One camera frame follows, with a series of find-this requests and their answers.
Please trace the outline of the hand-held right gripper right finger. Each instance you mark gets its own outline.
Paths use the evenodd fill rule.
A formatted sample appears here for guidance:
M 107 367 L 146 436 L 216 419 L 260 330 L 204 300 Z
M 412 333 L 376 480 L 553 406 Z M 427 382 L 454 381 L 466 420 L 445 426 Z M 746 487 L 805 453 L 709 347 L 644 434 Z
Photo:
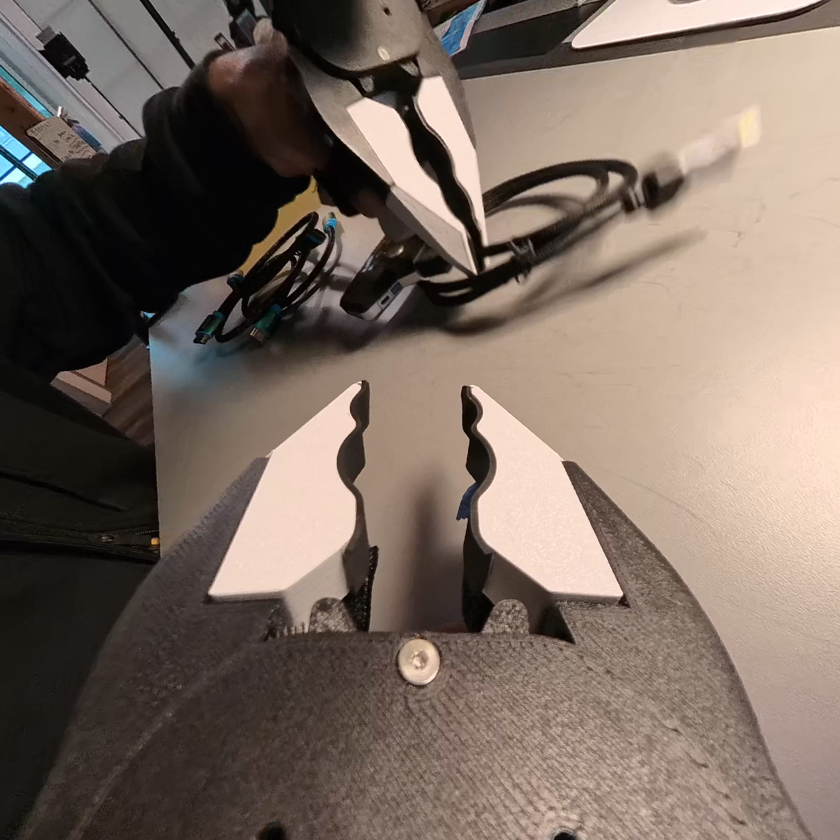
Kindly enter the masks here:
M 526 618 L 624 597 L 564 459 L 477 385 L 460 393 L 471 485 L 458 504 L 464 618 L 516 601 Z

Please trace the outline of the printed paper sheets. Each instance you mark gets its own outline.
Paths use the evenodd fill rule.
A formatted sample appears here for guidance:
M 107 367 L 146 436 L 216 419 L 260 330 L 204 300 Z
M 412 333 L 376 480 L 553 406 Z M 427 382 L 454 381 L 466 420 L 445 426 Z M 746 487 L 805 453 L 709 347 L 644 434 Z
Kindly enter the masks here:
M 466 49 L 476 21 L 486 5 L 487 1 L 472 3 L 434 28 L 446 55 L 456 56 Z

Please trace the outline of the black hdmi switch box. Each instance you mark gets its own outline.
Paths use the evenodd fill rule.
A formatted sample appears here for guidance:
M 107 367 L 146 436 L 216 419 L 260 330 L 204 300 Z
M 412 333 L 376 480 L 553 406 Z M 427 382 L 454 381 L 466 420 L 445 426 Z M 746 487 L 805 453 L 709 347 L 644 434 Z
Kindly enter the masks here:
M 375 321 L 405 290 L 452 268 L 417 236 L 403 241 L 383 237 L 342 294 L 341 309 L 357 319 Z

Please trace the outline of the person's left forearm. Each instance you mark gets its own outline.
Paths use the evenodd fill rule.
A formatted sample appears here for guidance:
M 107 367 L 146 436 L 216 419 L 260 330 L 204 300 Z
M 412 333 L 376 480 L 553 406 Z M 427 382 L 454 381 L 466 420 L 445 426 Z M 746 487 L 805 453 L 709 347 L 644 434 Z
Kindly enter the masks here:
M 51 382 L 121 349 L 142 312 L 239 267 L 312 167 L 278 173 L 205 68 L 143 107 L 145 136 L 1 190 L 2 373 Z

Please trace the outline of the person's left hand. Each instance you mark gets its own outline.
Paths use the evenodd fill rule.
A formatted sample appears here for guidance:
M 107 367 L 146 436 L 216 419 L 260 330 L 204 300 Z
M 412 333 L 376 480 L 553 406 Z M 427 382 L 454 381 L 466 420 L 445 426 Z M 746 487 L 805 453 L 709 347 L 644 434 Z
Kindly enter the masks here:
M 255 43 L 212 58 L 210 92 L 257 156 L 286 178 L 326 172 L 331 149 L 289 56 L 287 40 L 264 17 Z

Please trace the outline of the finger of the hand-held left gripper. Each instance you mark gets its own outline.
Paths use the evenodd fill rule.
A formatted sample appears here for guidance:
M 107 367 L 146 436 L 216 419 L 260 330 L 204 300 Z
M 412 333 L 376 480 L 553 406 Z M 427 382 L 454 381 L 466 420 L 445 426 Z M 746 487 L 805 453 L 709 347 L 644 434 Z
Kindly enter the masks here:
M 420 80 L 415 112 L 427 162 L 464 242 L 463 255 L 456 256 L 451 246 L 448 256 L 465 272 L 481 272 L 487 224 L 476 148 L 441 76 Z
M 349 115 L 384 166 L 385 182 L 389 186 L 385 200 L 388 210 L 412 234 L 453 264 L 448 247 L 454 247 L 456 256 L 462 256 L 464 242 L 455 229 L 455 218 L 444 203 L 418 137 L 421 124 L 415 112 L 415 98 L 410 98 L 405 117 L 394 107 L 367 98 L 351 105 Z

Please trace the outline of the black wall device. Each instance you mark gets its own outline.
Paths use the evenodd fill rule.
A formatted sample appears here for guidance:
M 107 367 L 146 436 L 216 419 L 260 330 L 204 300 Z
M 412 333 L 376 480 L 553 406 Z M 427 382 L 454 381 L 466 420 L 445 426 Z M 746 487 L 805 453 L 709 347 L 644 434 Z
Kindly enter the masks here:
M 52 27 L 42 28 L 36 35 L 40 44 L 39 54 L 44 57 L 64 79 L 88 79 L 89 66 L 80 51 L 69 39 Z

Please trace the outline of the white desk stand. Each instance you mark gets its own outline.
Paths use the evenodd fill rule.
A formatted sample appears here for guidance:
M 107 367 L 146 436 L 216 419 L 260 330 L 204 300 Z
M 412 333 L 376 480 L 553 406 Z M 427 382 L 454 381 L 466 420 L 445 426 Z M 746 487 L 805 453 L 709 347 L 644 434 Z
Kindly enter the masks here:
M 614 1 L 570 38 L 581 51 L 671 35 L 755 25 L 798 15 L 824 1 Z

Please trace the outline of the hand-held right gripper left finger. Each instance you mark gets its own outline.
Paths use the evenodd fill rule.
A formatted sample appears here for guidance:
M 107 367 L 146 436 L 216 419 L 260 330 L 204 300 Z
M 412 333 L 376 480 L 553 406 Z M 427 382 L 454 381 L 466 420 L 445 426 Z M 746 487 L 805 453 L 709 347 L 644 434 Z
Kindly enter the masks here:
M 349 597 L 370 621 L 372 546 L 356 486 L 370 397 L 367 381 L 353 383 L 269 453 L 210 602 L 275 601 L 308 622 L 317 601 Z

